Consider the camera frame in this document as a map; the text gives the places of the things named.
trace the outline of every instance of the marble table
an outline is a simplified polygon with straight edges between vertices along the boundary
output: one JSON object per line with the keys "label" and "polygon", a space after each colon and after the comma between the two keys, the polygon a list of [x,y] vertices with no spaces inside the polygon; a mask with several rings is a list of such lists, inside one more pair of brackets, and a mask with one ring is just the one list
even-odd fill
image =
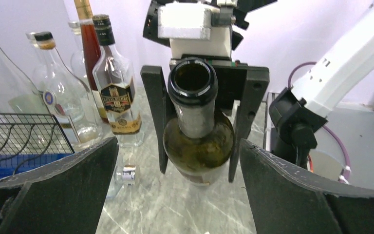
{"label": "marble table", "polygon": [[[219,181],[208,188],[187,183],[170,161],[166,174],[160,173],[150,108],[144,90],[138,90],[144,110],[144,143],[137,148],[121,148],[119,157],[124,161],[130,159],[140,167],[140,182],[124,186],[116,198],[105,202],[96,233],[255,234],[240,164],[233,183],[227,181],[226,166]],[[262,103],[248,138],[260,146],[263,144],[264,109]]]}

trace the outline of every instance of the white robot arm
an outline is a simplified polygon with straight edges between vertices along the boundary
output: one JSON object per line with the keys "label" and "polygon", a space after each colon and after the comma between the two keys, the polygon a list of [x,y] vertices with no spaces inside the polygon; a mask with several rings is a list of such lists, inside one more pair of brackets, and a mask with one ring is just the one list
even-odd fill
{"label": "white robot arm", "polygon": [[374,4],[371,10],[297,80],[291,89],[305,108],[326,117],[374,69]]}

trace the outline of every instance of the wire basket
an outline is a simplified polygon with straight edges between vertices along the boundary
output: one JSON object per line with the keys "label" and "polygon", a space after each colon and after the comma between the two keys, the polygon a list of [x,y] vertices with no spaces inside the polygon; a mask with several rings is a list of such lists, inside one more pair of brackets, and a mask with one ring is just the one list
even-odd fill
{"label": "wire basket", "polygon": [[0,179],[73,153],[53,115],[0,114]]}

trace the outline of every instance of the bottle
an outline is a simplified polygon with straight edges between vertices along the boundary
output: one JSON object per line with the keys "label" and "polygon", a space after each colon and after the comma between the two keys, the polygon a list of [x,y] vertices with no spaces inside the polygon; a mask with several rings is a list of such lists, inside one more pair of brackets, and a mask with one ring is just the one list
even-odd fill
{"label": "bottle", "polygon": [[[49,114],[48,109],[40,97],[39,91],[27,75],[21,71],[0,48],[0,113],[16,114]],[[28,136],[30,127],[27,123],[33,122],[29,116],[18,116],[19,120],[26,125],[17,125],[11,132],[10,141],[21,149],[27,139],[16,137]],[[49,136],[36,131],[31,132],[32,139],[26,145],[31,150],[45,148],[50,139]]]}
{"label": "bottle", "polygon": [[180,61],[168,78],[168,94],[177,117],[163,134],[164,149],[181,175],[194,185],[209,186],[233,153],[234,131],[215,109],[216,73],[200,58]]}
{"label": "bottle", "polygon": [[38,47],[37,41],[35,40],[35,33],[36,32],[26,33],[26,37],[29,39],[29,43],[34,50],[38,61],[38,65],[34,68],[34,71],[32,72],[31,81],[32,83],[34,83],[34,85],[40,92],[40,96],[42,96],[42,92],[45,87],[45,80],[47,79],[46,65],[44,58],[42,57],[41,51]]}
{"label": "bottle", "polygon": [[75,43],[78,48],[72,54],[70,60],[72,72],[89,87],[90,84],[88,83],[87,71],[85,70],[84,51],[82,50],[81,26],[78,21],[70,21],[68,22],[68,25],[72,29]]}
{"label": "bottle", "polygon": [[92,20],[93,12],[91,10],[89,0],[74,0],[76,11],[78,13],[79,24],[81,25],[82,48],[85,58],[85,70],[87,73],[88,83],[93,91],[95,103],[98,108],[102,121],[108,123],[107,113],[102,104],[101,96],[97,90],[97,86],[93,77],[93,69],[101,56],[97,36]]}
{"label": "bottle", "polygon": [[64,65],[50,32],[35,34],[47,67],[42,97],[72,147],[85,149],[101,139],[101,119],[92,92]]}
{"label": "bottle", "polygon": [[120,146],[139,146],[143,143],[144,131],[139,100],[135,98],[132,62],[117,52],[109,16],[96,15],[93,22],[101,46],[101,58],[93,76],[112,132],[117,135]]}

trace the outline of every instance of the glass bottle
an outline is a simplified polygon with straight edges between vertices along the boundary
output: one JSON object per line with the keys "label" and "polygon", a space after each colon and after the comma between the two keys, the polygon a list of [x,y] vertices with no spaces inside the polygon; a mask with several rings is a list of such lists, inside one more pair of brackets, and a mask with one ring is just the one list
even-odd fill
{"label": "glass bottle", "polygon": [[[23,73],[0,48],[0,113],[16,114],[48,114],[49,111],[42,101],[39,91],[31,80]],[[21,122],[31,123],[31,119],[18,116]],[[21,149],[26,139],[16,138],[16,135],[28,136],[28,125],[17,125],[12,131],[11,142]],[[32,131],[27,148],[30,150],[43,149],[50,139],[41,132]]]}
{"label": "glass bottle", "polygon": [[89,0],[74,0],[74,3],[76,11],[78,13],[79,23],[81,25],[82,48],[84,51],[85,70],[87,73],[88,83],[90,84],[90,88],[93,91],[93,96],[98,108],[99,115],[101,116],[102,121],[108,123],[107,113],[105,112],[101,96],[98,92],[93,77],[94,66],[101,56],[101,50],[99,48],[94,29],[94,23],[92,20],[93,12],[91,10]]}
{"label": "glass bottle", "polygon": [[43,89],[45,87],[46,76],[46,65],[44,58],[40,52],[37,41],[35,40],[36,32],[26,33],[26,37],[29,39],[29,44],[33,48],[35,55],[37,57],[38,65],[34,68],[32,72],[31,81],[34,83],[40,94],[42,95]]}
{"label": "glass bottle", "polygon": [[216,73],[200,58],[186,58],[170,72],[168,94],[177,117],[164,129],[164,148],[181,175],[198,186],[214,183],[233,153],[233,126],[215,109],[217,92]]}
{"label": "glass bottle", "polygon": [[70,21],[68,22],[68,25],[74,34],[75,43],[78,48],[72,54],[70,60],[72,73],[89,87],[90,84],[88,83],[87,71],[85,70],[84,51],[82,50],[81,26],[78,21]]}
{"label": "glass bottle", "polygon": [[112,132],[120,146],[139,146],[144,139],[141,129],[139,99],[136,99],[131,60],[117,52],[108,15],[93,17],[101,58],[95,65],[93,76],[101,93]]}
{"label": "glass bottle", "polygon": [[101,120],[90,88],[64,65],[50,32],[36,33],[35,39],[47,67],[45,104],[76,151],[95,144],[101,139]]}

